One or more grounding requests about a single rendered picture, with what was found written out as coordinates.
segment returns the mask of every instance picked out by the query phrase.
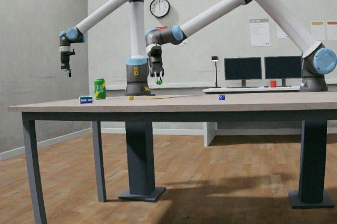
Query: green soda can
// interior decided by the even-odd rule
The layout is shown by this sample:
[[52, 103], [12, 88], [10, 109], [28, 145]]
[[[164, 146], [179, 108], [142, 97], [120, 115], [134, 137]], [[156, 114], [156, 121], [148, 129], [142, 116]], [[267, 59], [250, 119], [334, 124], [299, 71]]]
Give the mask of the green soda can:
[[106, 89], [104, 78], [95, 79], [94, 84], [95, 84], [95, 99], [105, 99]]

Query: white wall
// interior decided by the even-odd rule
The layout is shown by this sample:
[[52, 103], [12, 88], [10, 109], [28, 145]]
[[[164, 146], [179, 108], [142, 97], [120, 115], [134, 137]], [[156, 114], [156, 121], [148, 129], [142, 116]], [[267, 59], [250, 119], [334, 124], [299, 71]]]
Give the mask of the white wall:
[[[92, 13], [108, 0], [88, 0], [88, 13]], [[145, 30], [158, 26], [182, 25], [221, 0], [168, 0], [170, 13], [156, 19], [150, 13], [150, 2], [145, 0]], [[292, 14], [310, 31], [310, 21], [336, 20], [335, 0], [281, 0]], [[270, 47], [251, 47], [249, 19], [269, 18]], [[125, 59], [130, 57], [130, 24], [128, 5], [125, 4], [98, 25], [89, 30], [88, 45], [90, 87], [96, 77], [106, 79], [107, 85], [125, 85]], [[337, 41], [323, 41], [337, 52]], [[211, 56], [218, 55], [219, 85], [240, 85], [239, 81], [224, 81], [224, 57], [265, 57], [300, 55], [300, 50], [290, 39], [277, 39], [276, 23], [256, 3], [241, 6], [188, 39], [187, 46], [163, 46], [165, 83], [213, 82], [215, 71]], [[337, 79], [337, 70], [327, 78]], [[299, 85], [300, 79], [287, 80], [287, 84]], [[266, 85], [269, 80], [248, 80], [248, 85]], [[103, 124], [103, 127], [119, 127], [121, 124]], [[184, 124], [160, 124], [156, 127], [181, 128]]]
[[[88, 93], [87, 45], [76, 45], [73, 78], [61, 71], [59, 33], [87, 16], [87, 0], [0, 0], [0, 153], [23, 146], [20, 113], [7, 107]], [[43, 141], [89, 128], [84, 122], [37, 121]]]

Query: monitor screen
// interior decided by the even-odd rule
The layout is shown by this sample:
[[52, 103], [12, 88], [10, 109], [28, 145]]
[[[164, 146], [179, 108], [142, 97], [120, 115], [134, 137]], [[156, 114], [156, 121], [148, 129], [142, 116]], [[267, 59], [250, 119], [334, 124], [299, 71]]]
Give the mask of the monitor screen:
[[301, 78], [302, 57], [265, 57], [265, 78]]
[[261, 57], [225, 58], [225, 79], [262, 79]]

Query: small blue and white box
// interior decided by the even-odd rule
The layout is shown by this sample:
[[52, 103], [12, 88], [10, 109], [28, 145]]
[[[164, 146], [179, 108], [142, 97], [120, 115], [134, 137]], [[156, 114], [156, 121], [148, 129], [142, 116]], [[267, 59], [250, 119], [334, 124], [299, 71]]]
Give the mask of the small blue and white box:
[[92, 96], [80, 96], [79, 99], [80, 99], [80, 104], [87, 104], [87, 103], [93, 102]]

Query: red mug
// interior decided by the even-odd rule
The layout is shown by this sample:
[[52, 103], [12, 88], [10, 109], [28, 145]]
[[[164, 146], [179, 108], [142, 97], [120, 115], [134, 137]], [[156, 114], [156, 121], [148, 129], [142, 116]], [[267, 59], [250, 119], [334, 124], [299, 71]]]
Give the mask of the red mug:
[[276, 87], [276, 80], [270, 81], [270, 87]]

